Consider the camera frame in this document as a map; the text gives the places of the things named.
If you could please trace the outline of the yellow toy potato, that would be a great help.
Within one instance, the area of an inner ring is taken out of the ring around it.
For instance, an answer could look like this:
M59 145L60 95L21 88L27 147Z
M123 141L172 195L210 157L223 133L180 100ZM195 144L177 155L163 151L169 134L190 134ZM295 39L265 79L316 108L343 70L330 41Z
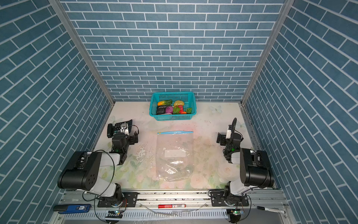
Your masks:
M184 106L185 103L184 103L183 101L181 101L181 100L177 100L177 101L175 101L175 103L173 104L174 107L177 107L177 106L179 106L179 105Z

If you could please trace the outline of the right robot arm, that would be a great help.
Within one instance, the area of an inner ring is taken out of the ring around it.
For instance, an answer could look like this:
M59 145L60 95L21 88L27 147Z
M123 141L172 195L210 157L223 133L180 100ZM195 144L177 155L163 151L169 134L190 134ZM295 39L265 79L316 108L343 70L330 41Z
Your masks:
M224 146L223 155L229 164L239 165L240 178L229 181L223 190L210 190L208 196L213 207L249 205L247 193L274 185L274 175L268 154L262 150L242 148L241 133L228 130L217 135L217 143Z

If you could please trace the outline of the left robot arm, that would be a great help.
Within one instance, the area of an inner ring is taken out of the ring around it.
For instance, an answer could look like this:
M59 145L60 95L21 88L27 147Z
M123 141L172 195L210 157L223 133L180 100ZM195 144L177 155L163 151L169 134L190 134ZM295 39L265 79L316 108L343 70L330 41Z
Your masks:
M99 208L135 207L138 193L124 193L114 175L109 181L98 176L101 167L121 166L127 159L130 145L138 143L138 132L133 136L118 133L112 137L110 152L96 150L93 152L75 151L60 174L57 185L66 190L82 190L93 194Z

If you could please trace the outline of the clear zip top bag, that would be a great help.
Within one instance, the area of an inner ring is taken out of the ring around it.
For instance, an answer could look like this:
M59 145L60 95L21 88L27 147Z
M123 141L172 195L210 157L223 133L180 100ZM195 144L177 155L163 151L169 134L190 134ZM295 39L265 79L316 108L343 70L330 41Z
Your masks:
M155 166L160 180L187 179L194 169L193 131L157 133Z

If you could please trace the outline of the purple toy onion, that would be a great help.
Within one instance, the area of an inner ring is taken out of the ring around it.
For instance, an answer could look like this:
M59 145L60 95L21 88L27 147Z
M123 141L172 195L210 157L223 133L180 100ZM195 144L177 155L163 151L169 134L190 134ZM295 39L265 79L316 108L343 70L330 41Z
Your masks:
M172 106L167 106L167 107L165 108L165 113L173 114L173 107L172 107Z

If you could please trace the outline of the teal plastic basket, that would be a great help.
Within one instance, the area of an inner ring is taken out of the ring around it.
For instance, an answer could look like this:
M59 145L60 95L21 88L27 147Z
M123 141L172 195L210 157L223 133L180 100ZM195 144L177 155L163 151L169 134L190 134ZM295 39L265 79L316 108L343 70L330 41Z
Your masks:
M191 114L161 114L157 115L157 103L163 100L172 100L172 104L170 106L174 107L173 104L177 100L181 100L185 103L183 106L184 112L187 108L192 108L193 111ZM197 112L196 108L196 99L193 92L159 92L154 93L151 98L150 103L150 111L149 115L154 117L157 121L166 121L166 120L189 120L191 119Z

